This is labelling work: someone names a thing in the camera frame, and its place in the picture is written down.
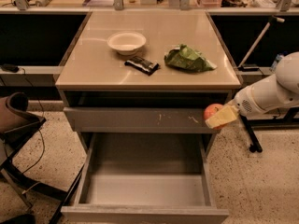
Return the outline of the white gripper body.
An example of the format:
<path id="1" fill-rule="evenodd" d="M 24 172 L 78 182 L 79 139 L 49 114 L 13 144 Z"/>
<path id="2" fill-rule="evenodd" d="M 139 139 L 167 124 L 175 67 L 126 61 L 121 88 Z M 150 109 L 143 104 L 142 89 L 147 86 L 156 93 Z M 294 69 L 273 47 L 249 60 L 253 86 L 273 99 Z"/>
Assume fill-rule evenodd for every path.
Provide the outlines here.
<path id="1" fill-rule="evenodd" d="M 238 91 L 228 105 L 233 106 L 244 117 L 253 117 L 264 112 L 260 104 L 262 94 L 259 88 L 247 86 Z"/>

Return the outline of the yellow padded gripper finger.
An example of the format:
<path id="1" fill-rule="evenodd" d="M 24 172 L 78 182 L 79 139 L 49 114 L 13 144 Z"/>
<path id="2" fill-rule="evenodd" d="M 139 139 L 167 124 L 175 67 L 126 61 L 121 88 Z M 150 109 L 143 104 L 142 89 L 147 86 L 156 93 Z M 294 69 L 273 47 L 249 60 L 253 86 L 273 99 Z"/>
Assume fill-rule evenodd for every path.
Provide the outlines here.
<path id="1" fill-rule="evenodd" d="M 235 106 L 224 105 L 223 108 L 216 113 L 215 117 L 225 126 L 226 124 L 237 120 L 238 113 L 239 111 Z"/>

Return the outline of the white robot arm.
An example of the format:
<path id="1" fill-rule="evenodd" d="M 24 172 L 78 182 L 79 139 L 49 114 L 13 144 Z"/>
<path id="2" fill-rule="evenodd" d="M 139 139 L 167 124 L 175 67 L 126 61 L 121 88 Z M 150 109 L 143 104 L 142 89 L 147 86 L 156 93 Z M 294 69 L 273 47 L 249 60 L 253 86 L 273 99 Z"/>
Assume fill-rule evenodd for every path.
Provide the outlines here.
<path id="1" fill-rule="evenodd" d="M 238 116 L 254 117 L 281 107 L 299 105 L 299 52 L 283 57 L 274 73 L 242 90 L 225 105 L 209 105 L 204 112 L 206 126 L 222 128 Z"/>

